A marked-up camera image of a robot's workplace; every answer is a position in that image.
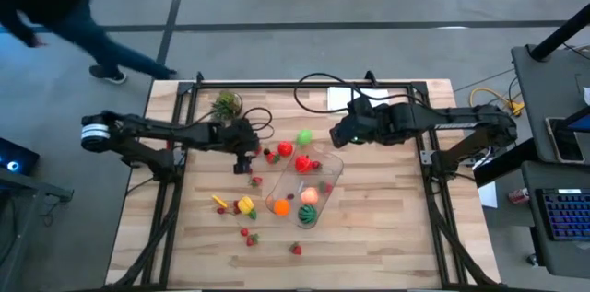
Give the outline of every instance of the wooden tabletop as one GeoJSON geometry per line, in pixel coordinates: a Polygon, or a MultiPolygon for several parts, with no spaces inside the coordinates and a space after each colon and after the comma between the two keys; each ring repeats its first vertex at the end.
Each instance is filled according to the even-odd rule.
{"type": "MultiPolygon", "coordinates": [[[[455,106],[449,80],[425,81],[433,107],[455,106]]],[[[146,117],[169,121],[176,88],[176,81],[156,81],[146,117]]],[[[272,111],[276,131],[270,140],[263,141],[264,146],[276,148],[278,141],[293,140],[299,130],[310,129],[313,145],[341,158],[344,170],[317,225],[303,229],[275,216],[265,206],[266,196],[280,177],[279,166],[254,163],[254,175],[263,178],[262,186],[254,189],[248,185],[247,176],[232,174],[234,156],[191,150],[169,288],[440,287],[414,140],[397,146],[349,145],[336,150],[330,146],[327,130],[342,115],[304,111],[293,100],[292,89],[233,91],[242,96],[246,110],[266,107],[272,111]],[[253,221],[245,216],[217,214],[211,194],[230,204],[244,195],[250,196],[258,218],[253,221]],[[247,247],[239,233],[240,226],[259,234],[259,244],[247,247]],[[301,256],[289,253],[289,245],[294,241],[302,247],[301,256]]],[[[218,90],[199,90],[196,118],[210,110],[217,95],[218,90]]],[[[325,89],[302,89],[300,98],[310,108],[326,108],[325,89]]],[[[251,122],[267,118],[260,111],[248,117],[251,122]]],[[[442,148],[452,146],[462,137],[457,131],[439,132],[442,148]]],[[[155,140],[143,142],[155,148],[164,146],[155,140]]],[[[147,169],[136,169],[129,187],[149,177],[147,169]]],[[[126,197],[107,283],[120,278],[145,247],[157,189],[158,184],[150,182],[126,197]]],[[[449,183],[449,190],[461,241],[484,272],[499,281],[475,183],[458,178],[449,183]]],[[[452,269],[450,248],[445,246],[452,269]]]]}

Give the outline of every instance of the small plant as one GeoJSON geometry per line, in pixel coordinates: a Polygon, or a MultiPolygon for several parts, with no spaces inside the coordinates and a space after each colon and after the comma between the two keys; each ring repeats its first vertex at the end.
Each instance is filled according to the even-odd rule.
{"type": "Polygon", "coordinates": [[[211,106],[213,109],[213,119],[217,121],[230,121],[240,115],[242,111],[242,98],[228,90],[223,90],[211,106]]]}

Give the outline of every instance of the concrete floor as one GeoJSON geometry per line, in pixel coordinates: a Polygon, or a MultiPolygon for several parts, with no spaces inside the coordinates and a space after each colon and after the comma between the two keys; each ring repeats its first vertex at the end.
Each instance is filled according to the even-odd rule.
{"type": "MultiPolygon", "coordinates": [[[[111,26],[115,39],[159,56],[182,78],[194,78],[197,71],[209,79],[293,79],[314,71],[352,78],[371,69],[380,78],[451,78],[454,88],[460,88],[457,103],[466,105],[474,87],[506,91],[513,72],[477,82],[512,68],[510,48],[540,42],[554,30],[535,21],[569,18],[587,0],[181,0],[176,18],[175,12],[169,17],[171,2],[93,0],[93,10],[101,24],[111,26]],[[164,33],[167,19],[184,25],[500,22],[480,29],[186,31],[174,32],[169,46],[163,40],[169,34],[164,33]],[[502,21],[511,20],[524,22],[517,28],[502,27],[502,21]]],[[[67,208],[55,210],[50,228],[37,222],[19,291],[98,287],[110,259],[129,169],[115,155],[82,150],[80,117],[103,109],[143,113],[150,79],[131,73],[123,87],[103,84],[88,75],[90,57],[51,34],[42,37],[49,46],[33,50],[0,34],[0,111],[7,121],[0,123],[0,135],[39,152],[39,178],[73,188],[76,194],[67,208]]],[[[585,30],[571,44],[589,41],[585,30]]],[[[489,99],[482,94],[477,103],[489,99]]],[[[530,131],[525,117],[518,122],[521,140],[526,140],[530,131]]],[[[555,277],[528,267],[528,231],[500,224],[499,217],[510,215],[510,209],[500,211],[501,215],[496,211],[487,217],[502,282],[590,290],[589,280],[555,277]]]]}

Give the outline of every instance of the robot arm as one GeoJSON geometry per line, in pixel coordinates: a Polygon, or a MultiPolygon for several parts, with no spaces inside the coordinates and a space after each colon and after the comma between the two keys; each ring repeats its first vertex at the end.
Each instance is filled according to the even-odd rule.
{"type": "Polygon", "coordinates": [[[260,146],[257,134],[247,119],[237,119],[226,126],[218,122],[197,122],[175,125],[150,120],[133,114],[103,111],[82,118],[82,147],[96,153],[114,151],[122,155],[122,161],[143,162],[149,166],[156,180],[166,179],[175,171],[174,155],[169,149],[155,150],[139,143],[138,137],[181,143],[192,149],[236,154],[238,164],[235,173],[249,170],[246,153],[260,146]]]}
{"type": "Polygon", "coordinates": [[[461,161],[482,149],[504,148],[517,136],[514,121],[496,106],[432,109],[416,103],[397,103],[372,107],[364,97],[348,103],[348,116],[330,130],[330,136],[336,148],[371,142],[392,146],[429,130],[475,131],[451,149],[431,155],[432,175],[439,179],[448,178],[461,161]]]}

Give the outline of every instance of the jeans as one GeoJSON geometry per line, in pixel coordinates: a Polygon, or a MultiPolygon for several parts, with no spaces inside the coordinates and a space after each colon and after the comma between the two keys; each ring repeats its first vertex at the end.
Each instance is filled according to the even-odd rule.
{"type": "Polygon", "coordinates": [[[82,0],[64,19],[45,27],[66,41],[89,53],[104,69],[104,76],[119,75],[119,65],[150,75],[169,79],[170,70],[149,57],[111,40],[90,14],[90,0],[82,0]]]}

